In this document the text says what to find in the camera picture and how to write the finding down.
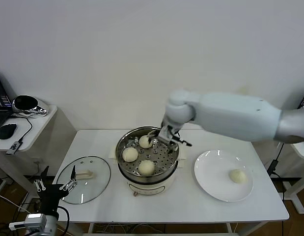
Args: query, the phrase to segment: laptop screen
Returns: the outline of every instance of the laptop screen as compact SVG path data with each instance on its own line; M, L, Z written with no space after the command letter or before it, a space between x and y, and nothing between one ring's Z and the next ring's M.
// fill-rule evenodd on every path
M0 110L11 110L11 109L12 109L12 105L10 99L0 82Z

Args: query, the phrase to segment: glass lid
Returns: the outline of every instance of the glass lid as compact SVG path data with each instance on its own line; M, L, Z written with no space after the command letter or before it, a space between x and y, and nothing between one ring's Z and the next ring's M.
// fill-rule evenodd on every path
M57 183L65 184L70 179L74 165L78 184L63 200L70 204L83 204L101 195L111 178L108 163L98 156L81 157L63 169Z

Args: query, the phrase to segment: table leg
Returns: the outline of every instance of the table leg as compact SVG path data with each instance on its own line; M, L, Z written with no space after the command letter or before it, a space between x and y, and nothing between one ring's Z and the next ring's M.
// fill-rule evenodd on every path
M232 229L231 229L230 223L226 223L226 226L227 226L227 232L228 233L232 233Z
M291 200L298 214L304 214L304 206L300 202L297 193L304 188L304 178L299 180L293 186L289 182L283 182L284 188L286 189L284 200ZM283 199L283 193L279 193L280 198Z
M249 223L247 226L245 226L242 230L240 230L238 232L238 235L247 236L247 235L251 234L252 232L256 231L257 229L261 228L266 223L267 223L267 221Z
M16 168L14 163L11 161L13 158L15 158L15 156L5 155L0 151L0 169L21 185L30 195L38 197L34 185L19 172L18 168Z
M89 234L93 233L93 229L94 229L94 223L90 223L88 227L88 233Z
M5 172L2 171L2 169L0 169L0 178L4 179L5 180L5 183L6 184L12 184L13 183L13 180L11 178L7 178L8 176L6 175Z

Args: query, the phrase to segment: white table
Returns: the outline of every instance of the white table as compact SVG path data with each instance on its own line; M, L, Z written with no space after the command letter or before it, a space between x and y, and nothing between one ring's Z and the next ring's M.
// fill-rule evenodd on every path
M154 196L133 196L113 159L108 158L113 146L127 130L80 130L77 132L55 177L72 161L88 155L105 159L111 167L111 179L106 190L94 200L71 205L60 201L70 212L71 222L91 223L227 223L254 222L242 230L248 235L267 221L289 218L272 181L257 153L249 142L243 142L205 132L181 130L183 139L192 143L187 148L187 160L177 169L173 185L164 193ZM223 149L238 155L252 170L254 189L241 202L217 200L202 190L193 173L195 159L204 151ZM59 210L59 221L66 215Z
M298 144L291 144L291 147L294 149L295 153L304 159L304 142ZM304 177L297 181L293 186L289 182L283 182L285 192L285 200L291 200L293 205L295 206L298 214L304 214L304 206L300 202L300 199L297 196L301 190L304 189Z
M18 151L27 151L29 150L36 139L39 137L40 133L46 127L48 122L54 116L57 111L57 106L49 106L50 112L41 118L29 118L29 121L32 123L33 128L24 136L23 144L20 146ZM32 185L18 170L18 167L13 163L13 159L16 158L14 155L5 155L5 152L10 149L12 144L19 140L30 128L30 124L24 118L10 118L6 120L3 124L17 124L17 128L13 136L6 140L0 139L0 169L8 174L12 179L14 179L19 185L21 185L27 192L25 200L29 201L33 197L38 197L34 185Z

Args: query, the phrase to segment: laptop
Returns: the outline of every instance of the laptop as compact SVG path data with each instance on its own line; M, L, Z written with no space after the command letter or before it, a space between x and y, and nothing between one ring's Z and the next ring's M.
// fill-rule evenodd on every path
M0 82L0 127L12 113L12 104Z

